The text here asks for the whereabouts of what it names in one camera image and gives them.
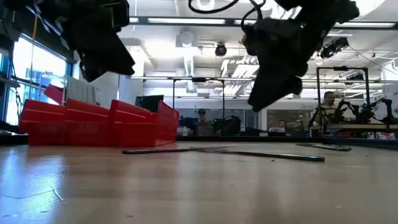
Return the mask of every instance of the man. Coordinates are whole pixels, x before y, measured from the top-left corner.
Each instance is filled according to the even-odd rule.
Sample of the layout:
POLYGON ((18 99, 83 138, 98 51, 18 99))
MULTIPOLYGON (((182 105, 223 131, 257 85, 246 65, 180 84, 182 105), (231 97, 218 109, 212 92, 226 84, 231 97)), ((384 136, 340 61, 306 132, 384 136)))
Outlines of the man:
POLYGON ((335 94, 332 91, 328 91, 323 95, 323 102, 321 103, 321 111, 318 111, 316 117, 312 119, 314 121, 313 125, 319 125, 319 115, 322 116, 322 124, 329 121, 328 116, 333 115, 336 112, 337 106, 335 105, 335 94))
POLYGON ((279 127, 280 128, 286 128, 286 121, 285 120, 279 121, 279 127))
POLYGON ((211 128, 211 121, 207 121, 206 110, 199 109, 199 122, 195 124, 195 134, 197 136, 213 136, 213 129, 211 128))

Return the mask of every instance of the workbench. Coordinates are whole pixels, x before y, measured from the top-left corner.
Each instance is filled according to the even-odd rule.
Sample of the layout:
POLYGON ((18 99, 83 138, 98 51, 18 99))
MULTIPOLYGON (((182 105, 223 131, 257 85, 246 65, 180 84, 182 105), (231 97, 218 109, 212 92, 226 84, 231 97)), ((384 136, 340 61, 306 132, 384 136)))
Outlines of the workbench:
POLYGON ((180 142, 325 162, 106 147, 0 147, 0 223, 396 223, 398 152, 180 142))
MULTIPOLYGON (((336 130, 342 132, 398 132, 398 124, 325 124, 326 131, 336 130)), ((323 131, 324 127, 312 126, 311 131, 323 131)))

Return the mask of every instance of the stacked red bins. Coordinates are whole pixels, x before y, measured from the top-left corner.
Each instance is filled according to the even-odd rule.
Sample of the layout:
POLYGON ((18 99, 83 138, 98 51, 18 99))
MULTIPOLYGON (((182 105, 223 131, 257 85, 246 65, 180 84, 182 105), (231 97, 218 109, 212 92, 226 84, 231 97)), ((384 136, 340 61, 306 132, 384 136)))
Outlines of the stacked red bins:
POLYGON ((107 146, 109 110, 69 99, 67 101, 67 142, 72 146, 107 146))
POLYGON ((66 106, 26 100, 19 128, 33 145, 155 147, 175 141, 178 112, 163 101, 151 113, 118 100, 110 110, 71 99, 66 106))
POLYGON ((29 134, 30 145, 62 145, 66 143, 65 107, 26 100, 19 130, 29 134))
POLYGON ((51 84, 49 84, 49 86, 44 91, 44 95, 51 98, 53 101, 57 102, 59 105, 62 104, 62 94, 63 94, 63 88, 59 88, 51 84))
POLYGON ((138 106, 113 100, 109 116, 111 144, 121 147, 155 146, 156 117, 156 114, 138 106))
POLYGON ((175 139, 177 138, 179 117, 180 115, 178 111, 172 109, 163 101, 159 102, 156 121, 156 145, 175 142, 175 139))
POLYGON ((111 144, 120 147, 154 147, 175 141, 178 112, 159 102, 158 113, 113 100, 109 119, 111 144))

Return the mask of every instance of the security camera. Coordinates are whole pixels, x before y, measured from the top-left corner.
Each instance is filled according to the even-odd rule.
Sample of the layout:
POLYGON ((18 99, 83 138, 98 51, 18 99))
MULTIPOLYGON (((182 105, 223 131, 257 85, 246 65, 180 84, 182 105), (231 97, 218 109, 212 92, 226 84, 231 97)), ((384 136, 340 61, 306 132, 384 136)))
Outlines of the security camera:
POLYGON ((218 43, 216 52, 215 52, 217 57, 224 57, 226 55, 226 47, 224 43, 218 43))

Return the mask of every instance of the desk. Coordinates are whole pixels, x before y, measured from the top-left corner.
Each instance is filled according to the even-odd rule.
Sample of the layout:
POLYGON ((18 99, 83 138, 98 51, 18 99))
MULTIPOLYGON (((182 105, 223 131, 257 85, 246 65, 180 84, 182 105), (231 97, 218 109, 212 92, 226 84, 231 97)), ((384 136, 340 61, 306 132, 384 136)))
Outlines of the desk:
POLYGON ((95 147, 0 148, 0 223, 396 223, 398 152, 179 143, 313 154, 325 163, 95 147))
MULTIPOLYGON (((321 130, 321 126, 312 126, 310 130, 321 130)), ((339 131, 364 131, 364 132, 387 132, 386 124, 326 124, 326 130, 339 131)), ((398 132, 398 124, 390 125, 390 132, 398 132)))

